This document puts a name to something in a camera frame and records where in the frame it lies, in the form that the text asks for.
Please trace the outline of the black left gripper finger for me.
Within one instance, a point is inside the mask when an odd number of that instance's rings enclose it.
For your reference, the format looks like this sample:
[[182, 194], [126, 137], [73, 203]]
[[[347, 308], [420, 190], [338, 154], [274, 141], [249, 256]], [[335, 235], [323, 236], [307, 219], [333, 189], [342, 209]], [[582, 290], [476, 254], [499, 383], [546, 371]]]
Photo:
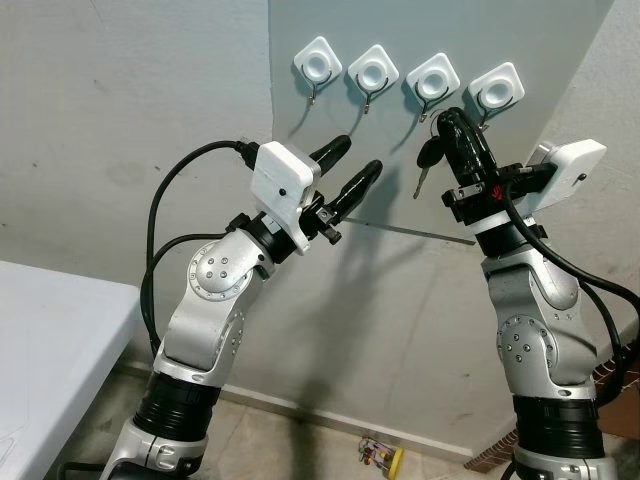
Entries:
[[379, 159], [371, 160], [356, 175], [353, 175], [329, 204], [326, 204], [325, 223], [339, 223], [340, 220], [348, 218], [352, 211], [361, 205], [367, 193], [376, 183], [376, 180], [383, 172], [383, 161]]
[[333, 140], [325, 143], [323, 147], [312, 151], [308, 157], [316, 165], [316, 177], [324, 177], [325, 174], [328, 174], [334, 168], [334, 165], [337, 165], [339, 160], [342, 160], [343, 156], [348, 154], [351, 146], [352, 141], [348, 134], [338, 134]]

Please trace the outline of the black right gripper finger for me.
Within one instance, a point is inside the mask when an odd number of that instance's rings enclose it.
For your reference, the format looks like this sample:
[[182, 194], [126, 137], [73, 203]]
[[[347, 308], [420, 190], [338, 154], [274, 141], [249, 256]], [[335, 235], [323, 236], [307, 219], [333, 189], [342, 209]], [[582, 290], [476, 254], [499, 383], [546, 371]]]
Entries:
[[452, 172], [458, 186], [492, 177], [497, 164], [483, 131], [463, 110], [452, 111]]
[[436, 118], [436, 133], [443, 143], [444, 157], [458, 187], [465, 184], [465, 156], [461, 141], [465, 138], [465, 111], [447, 109]]

